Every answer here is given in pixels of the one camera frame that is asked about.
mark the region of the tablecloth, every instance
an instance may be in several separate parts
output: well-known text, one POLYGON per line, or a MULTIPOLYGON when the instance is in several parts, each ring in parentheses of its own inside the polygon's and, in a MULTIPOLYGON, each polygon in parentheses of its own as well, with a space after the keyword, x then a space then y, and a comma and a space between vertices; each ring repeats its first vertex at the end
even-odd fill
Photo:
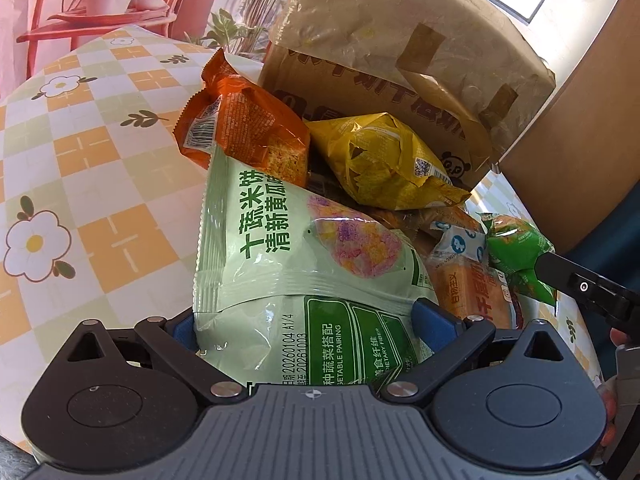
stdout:
MULTIPOLYGON (((81 320, 125 328, 191 305, 205 171, 171 132, 212 54, 124 27, 0 104, 0 434, 25 449, 22 405, 81 320)), ((255 67, 246 63, 248 76, 255 67)), ((467 206, 531 220, 501 174, 488 174, 467 206)), ((521 302, 598 381, 575 302, 521 302)))

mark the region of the white flower print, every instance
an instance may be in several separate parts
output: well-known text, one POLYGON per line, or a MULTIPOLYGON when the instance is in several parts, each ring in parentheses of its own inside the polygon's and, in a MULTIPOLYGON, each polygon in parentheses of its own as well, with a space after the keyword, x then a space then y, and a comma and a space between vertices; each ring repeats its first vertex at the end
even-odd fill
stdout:
POLYGON ((133 42, 133 38, 113 38, 111 40, 112 45, 130 45, 133 42))
POLYGON ((57 275, 54 264, 71 247, 71 234, 60 225, 55 213, 45 210, 12 225, 6 244, 9 247, 4 256, 6 273, 41 282, 52 272, 57 275))
POLYGON ((53 78, 46 85, 40 88, 40 92, 42 92, 46 97, 55 97, 56 95, 60 95, 64 92, 71 92, 78 88, 80 81, 80 76, 71 75, 64 76, 59 75, 58 77, 53 78))

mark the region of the bright green snack wrapper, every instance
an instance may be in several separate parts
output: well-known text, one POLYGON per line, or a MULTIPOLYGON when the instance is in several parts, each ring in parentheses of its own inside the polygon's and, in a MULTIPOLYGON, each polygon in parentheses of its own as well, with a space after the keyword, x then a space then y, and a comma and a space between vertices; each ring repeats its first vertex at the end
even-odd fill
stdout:
POLYGON ((492 267, 507 275, 509 285, 520 294, 555 305, 556 291, 540 282, 534 272, 538 256, 553 252, 553 244, 529 222, 513 216, 481 213, 487 228, 486 248, 492 267))
POLYGON ((212 146, 194 279, 203 358, 244 384, 382 386, 431 355, 436 301, 402 233, 212 146))

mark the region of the yellow flower center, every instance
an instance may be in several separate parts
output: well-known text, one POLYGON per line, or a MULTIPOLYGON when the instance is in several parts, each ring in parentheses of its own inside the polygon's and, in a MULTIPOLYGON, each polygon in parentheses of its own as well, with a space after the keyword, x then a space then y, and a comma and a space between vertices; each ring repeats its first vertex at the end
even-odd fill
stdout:
POLYGON ((30 253, 37 253, 44 244, 44 238, 40 235, 31 235, 27 240, 27 250, 30 253))

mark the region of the silver screw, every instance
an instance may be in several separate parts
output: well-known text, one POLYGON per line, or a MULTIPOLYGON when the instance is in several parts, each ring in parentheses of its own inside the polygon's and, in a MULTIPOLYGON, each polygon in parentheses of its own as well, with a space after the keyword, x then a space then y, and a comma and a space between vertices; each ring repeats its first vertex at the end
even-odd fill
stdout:
POLYGON ((407 381, 396 381, 388 384, 386 390, 389 395, 394 397, 411 397, 418 393, 418 386, 407 381))
POLYGON ((211 393, 216 397, 235 397, 242 392, 242 386, 233 381, 221 381, 211 387, 211 393))

